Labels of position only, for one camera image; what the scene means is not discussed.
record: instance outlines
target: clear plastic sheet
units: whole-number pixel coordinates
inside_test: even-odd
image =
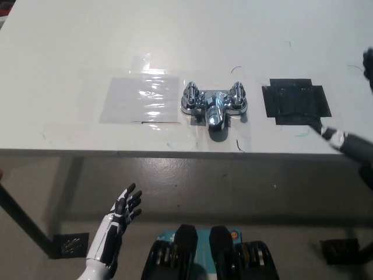
[[[101,123],[176,123],[180,106],[178,77],[162,71],[112,78]]]

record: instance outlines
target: black tape square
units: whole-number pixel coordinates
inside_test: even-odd
[[[262,91],[267,117],[277,125],[313,125],[332,116],[322,86],[310,79],[270,79]]]

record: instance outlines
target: gray floor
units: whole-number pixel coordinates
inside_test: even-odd
[[[319,241],[373,240],[373,192],[344,160],[0,157],[2,183],[41,226],[93,237],[131,182],[143,214],[124,236],[114,279],[140,279],[154,238],[180,223],[240,228],[269,246],[280,279],[373,279],[373,266],[328,267]],[[76,279],[84,259],[49,260],[0,209],[1,279]]]

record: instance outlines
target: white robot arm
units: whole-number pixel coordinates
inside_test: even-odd
[[[89,249],[86,270],[78,280],[107,280],[114,276],[122,235],[134,217],[141,213],[141,209],[134,208],[141,203],[142,192],[129,196],[134,189],[135,184],[131,184],[104,217]]]

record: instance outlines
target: white table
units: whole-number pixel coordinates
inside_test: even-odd
[[[0,32],[0,149],[208,157],[242,153],[238,142],[247,155],[333,154],[309,128],[267,118],[261,87],[310,78],[332,112],[324,124],[373,139],[373,95],[357,68],[373,46],[371,11],[370,0],[18,0]],[[241,81],[248,122],[233,118],[222,142],[180,111],[157,127],[100,123],[111,79],[146,54],[150,70],[179,77],[179,95],[184,80]]]

